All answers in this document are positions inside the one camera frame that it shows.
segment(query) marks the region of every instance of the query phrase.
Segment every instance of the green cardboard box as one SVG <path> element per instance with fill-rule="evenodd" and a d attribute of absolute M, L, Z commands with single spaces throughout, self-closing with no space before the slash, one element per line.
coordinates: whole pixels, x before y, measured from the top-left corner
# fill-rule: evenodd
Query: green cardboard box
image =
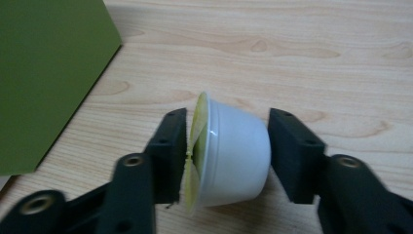
<path fill-rule="evenodd" d="M 35 171 L 120 46 L 101 0 L 0 2 L 0 176 Z"/>

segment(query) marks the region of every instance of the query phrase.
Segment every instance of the white plastic cup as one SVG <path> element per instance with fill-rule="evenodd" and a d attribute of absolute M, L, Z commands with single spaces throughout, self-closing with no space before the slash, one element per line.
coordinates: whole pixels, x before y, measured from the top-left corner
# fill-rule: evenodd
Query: white plastic cup
<path fill-rule="evenodd" d="M 263 121 L 238 108 L 200 95 L 207 108 L 203 152 L 194 152 L 199 187 L 191 210 L 255 198 L 264 187 L 271 160 Z"/>

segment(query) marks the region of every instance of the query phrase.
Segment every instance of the wood grain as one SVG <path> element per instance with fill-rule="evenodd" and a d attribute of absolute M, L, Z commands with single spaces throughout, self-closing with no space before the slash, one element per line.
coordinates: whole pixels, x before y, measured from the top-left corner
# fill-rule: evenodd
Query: wood grain
<path fill-rule="evenodd" d="M 23 196 L 73 199 L 140 152 L 163 115 L 201 91 L 254 113 L 301 118 L 413 199 L 412 1 L 105 1 L 124 47 L 35 174 L 14 179 L 0 216 Z M 159 233 L 321 233 L 316 206 L 288 203 L 273 172 L 255 200 L 200 210 L 157 206 Z"/>

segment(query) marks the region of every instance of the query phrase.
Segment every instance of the black mechanical arm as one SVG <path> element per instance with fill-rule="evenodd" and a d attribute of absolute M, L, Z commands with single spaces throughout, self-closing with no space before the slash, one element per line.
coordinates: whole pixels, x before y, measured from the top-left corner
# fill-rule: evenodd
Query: black mechanical arm
<path fill-rule="evenodd" d="M 326 145 L 292 114 L 270 110 L 272 167 L 289 200 L 319 199 L 324 233 L 413 233 L 413 202 L 388 191 L 368 167 Z M 72 200 L 59 191 L 20 200 L 1 234 L 156 233 L 154 204 L 179 201 L 186 152 L 186 109 L 168 113 L 143 153 L 122 157 L 112 181 Z"/>
<path fill-rule="evenodd" d="M 319 200 L 328 234 L 413 233 L 413 202 L 388 191 L 359 159 L 324 155 L 326 145 L 291 113 L 271 109 L 272 166 L 288 199 Z"/>

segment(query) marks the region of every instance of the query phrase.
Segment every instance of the table surface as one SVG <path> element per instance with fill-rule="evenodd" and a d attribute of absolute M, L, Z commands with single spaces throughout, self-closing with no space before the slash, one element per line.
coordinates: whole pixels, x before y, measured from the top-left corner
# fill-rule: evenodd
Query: table surface
<path fill-rule="evenodd" d="M 413 2 L 105 1 L 124 46 L 38 171 L 12 179 L 0 216 L 23 196 L 68 199 L 141 152 L 167 112 L 208 91 L 267 122 L 294 113 L 327 144 L 413 199 Z M 186 214 L 157 205 L 158 233 L 321 233 L 317 206 L 290 204 L 270 172 L 252 201 Z"/>

